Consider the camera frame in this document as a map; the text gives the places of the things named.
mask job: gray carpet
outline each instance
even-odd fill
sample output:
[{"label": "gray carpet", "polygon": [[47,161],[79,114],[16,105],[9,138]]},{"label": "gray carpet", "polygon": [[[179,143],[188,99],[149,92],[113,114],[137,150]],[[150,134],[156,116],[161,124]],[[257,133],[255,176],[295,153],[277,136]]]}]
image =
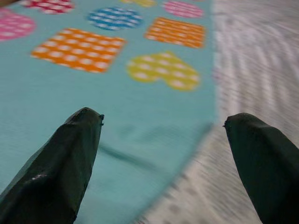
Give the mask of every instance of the gray carpet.
[{"label": "gray carpet", "polygon": [[248,112],[299,146],[299,1],[215,0],[219,124],[145,224],[259,224],[221,125]]}]

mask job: blue polka dot circle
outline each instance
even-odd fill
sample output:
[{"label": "blue polka dot circle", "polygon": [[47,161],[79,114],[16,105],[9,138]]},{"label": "blue polka dot circle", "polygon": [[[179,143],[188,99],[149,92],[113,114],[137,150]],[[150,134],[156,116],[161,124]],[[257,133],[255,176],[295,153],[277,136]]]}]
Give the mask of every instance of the blue polka dot circle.
[{"label": "blue polka dot circle", "polygon": [[101,29],[121,30],[138,27],[142,17],[131,9],[119,7],[100,8],[88,15],[88,21]]}]

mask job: dark green object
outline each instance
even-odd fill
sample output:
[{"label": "dark green object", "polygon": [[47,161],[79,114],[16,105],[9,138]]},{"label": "dark green object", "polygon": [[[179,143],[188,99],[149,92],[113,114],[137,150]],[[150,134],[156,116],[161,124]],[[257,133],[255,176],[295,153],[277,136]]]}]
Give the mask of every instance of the dark green object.
[{"label": "dark green object", "polygon": [[0,195],[0,224],[72,224],[88,185],[104,115],[83,108],[60,126]]},{"label": "dark green object", "polygon": [[299,224],[299,150],[278,129],[241,113],[225,122],[243,185],[264,224]]}]

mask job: orange square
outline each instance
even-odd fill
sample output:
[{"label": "orange square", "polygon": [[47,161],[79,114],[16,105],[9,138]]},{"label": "orange square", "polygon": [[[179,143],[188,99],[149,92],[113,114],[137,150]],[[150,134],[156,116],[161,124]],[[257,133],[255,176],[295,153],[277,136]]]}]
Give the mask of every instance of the orange square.
[{"label": "orange square", "polygon": [[88,72],[105,72],[126,41],[67,28],[35,48],[31,55]]},{"label": "orange square", "polygon": [[145,33],[145,38],[190,48],[202,48],[205,28],[188,22],[158,17]]}]

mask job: pink polka dot shape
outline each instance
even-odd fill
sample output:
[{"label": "pink polka dot shape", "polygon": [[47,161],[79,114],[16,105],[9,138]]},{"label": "pink polka dot shape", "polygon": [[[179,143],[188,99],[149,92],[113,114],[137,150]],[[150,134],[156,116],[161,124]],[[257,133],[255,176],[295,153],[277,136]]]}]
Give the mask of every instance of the pink polka dot shape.
[{"label": "pink polka dot shape", "polygon": [[21,4],[25,7],[41,9],[46,14],[68,13],[74,8],[71,0],[23,0]]},{"label": "pink polka dot shape", "polygon": [[203,15],[203,11],[199,7],[182,1],[170,0],[163,6],[166,12],[179,17],[197,18]]},{"label": "pink polka dot shape", "polygon": [[27,36],[34,29],[31,18],[0,8],[0,42]]}]

